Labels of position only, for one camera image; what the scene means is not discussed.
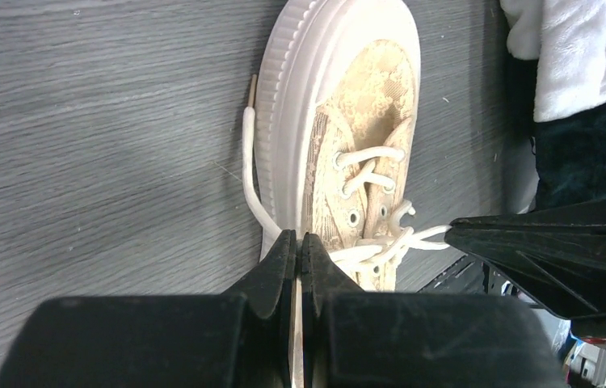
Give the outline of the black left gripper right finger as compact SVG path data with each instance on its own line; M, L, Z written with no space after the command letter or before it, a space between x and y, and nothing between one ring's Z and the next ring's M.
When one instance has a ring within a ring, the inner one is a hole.
M365 292L320 238L301 244L308 387L563 387L523 302L474 294Z

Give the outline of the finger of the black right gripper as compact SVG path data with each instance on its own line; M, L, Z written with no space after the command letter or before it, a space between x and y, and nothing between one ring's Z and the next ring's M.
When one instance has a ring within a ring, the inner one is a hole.
M606 226L457 225L445 241L562 318L606 315Z
M450 228L451 234L489 231L606 235L606 198L524 214L457 218Z

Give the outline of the beige sneaker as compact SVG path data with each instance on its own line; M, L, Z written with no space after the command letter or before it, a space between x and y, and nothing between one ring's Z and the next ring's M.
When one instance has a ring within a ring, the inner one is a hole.
M316 234L359 287L392 292L412 249L439 251L444 226L401 219L418 115L420 45L402 1L289 1L252 78L242 186L263 229Z

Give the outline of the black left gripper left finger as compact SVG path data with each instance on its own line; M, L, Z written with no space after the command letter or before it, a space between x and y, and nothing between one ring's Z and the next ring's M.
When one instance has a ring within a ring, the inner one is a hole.
M59 297L24 323L0 387L290 387L296 235L219 294Z

